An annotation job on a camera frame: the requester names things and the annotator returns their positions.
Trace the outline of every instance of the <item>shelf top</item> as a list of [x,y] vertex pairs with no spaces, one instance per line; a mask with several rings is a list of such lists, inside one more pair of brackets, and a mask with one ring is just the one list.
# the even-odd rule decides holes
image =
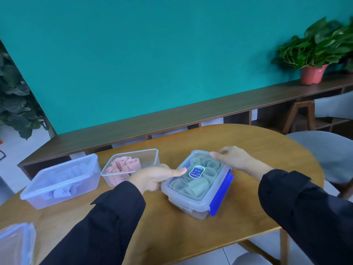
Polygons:
[[333,73],[324,76],[322,82],[317,85],[303,86],[299,80],[294,80],[92,126],[55,136],[19,163],[19,166],[35,164],[99,146],[111,145],[119,141],[188,126],[351,85],[353,85],[353,75]]

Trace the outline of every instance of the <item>open plastic container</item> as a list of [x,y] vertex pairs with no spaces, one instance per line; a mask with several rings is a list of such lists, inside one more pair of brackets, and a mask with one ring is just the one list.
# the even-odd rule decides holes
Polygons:
[[20,198],[36,209],[61,203],[96,189],[100,170],[96,154],[42,169]]
[[30,265],[35,239],[33,223],[13,224],[0,230],[0,264]]
[[131,151],[127,153],[118,153],[113,155],[108,163],[104,166],[101,176],[105,179],[105,181],[108,183],[109,186],[114,187],[121,183],[122,181],[126,180],[127,178],[125,177],[126,174],[129,174],[129,176],[132,173],[135,173],[137,170],[132,170],[129,171],[128,173],[126,171],[121,171],[117,173],[107,173],[106,170],[108,167],[111,166],[112,161],[114,161],[118,157],[131,157],[132,159],[138,158],[141,163],[142,168],[149,167],[151,165],[156,165],[159,164],[159,157],[158,157],[158,150],[157,149],[148,149],[148,150],[143,150],[143,151]]
[[192,151],[178,169],[182,167],[187,172],[163,182],[162,192],[172,204],[195,218],[203,220],[208,214],[214,217],[234,178],[230,167],[200,150]]

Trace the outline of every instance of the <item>hand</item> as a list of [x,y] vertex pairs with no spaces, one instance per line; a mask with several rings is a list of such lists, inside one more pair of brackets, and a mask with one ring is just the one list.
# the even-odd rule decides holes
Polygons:
[[244,171],[258,180],[261,180],[263,175],[273,170],[272,167],[251,157],[246,151],[236,146],[224,147],[218,153],[213,151],[210,155],[230,165],[233,169]]
[[186,168],[170,169],[166,164],[149,166],[141,169],[128,179],[134,184],[141,194],[145,191],[155,191],[158,183],[167,180],[168,178],[180,177],[186,173]]
[[251,160],[251,157],[246,151],[236,146],[227,146],[221,149],[218,153],[211,152],[211,157],[218,159],[233,169],[245,171]]

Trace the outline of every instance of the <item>chair seat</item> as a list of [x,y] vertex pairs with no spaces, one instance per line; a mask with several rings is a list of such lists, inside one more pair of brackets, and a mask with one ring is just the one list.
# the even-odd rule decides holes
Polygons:
[[315,156],[327,181],[346,184],[353,178],[353,140],[324,131],[302,131],[286,136]]

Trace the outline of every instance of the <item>blue clip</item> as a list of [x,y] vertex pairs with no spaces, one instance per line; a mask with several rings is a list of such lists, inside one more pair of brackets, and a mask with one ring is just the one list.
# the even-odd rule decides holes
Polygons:
[[229,186],[233,181],[234,176],[231,174],[231,169],[229,169],[226,177],[224,178],[220,188],[218,189],[216,195],[210,203],[210,215],[214,217],[217,214],[217,211],[223,201],[224,196],[226,195]]

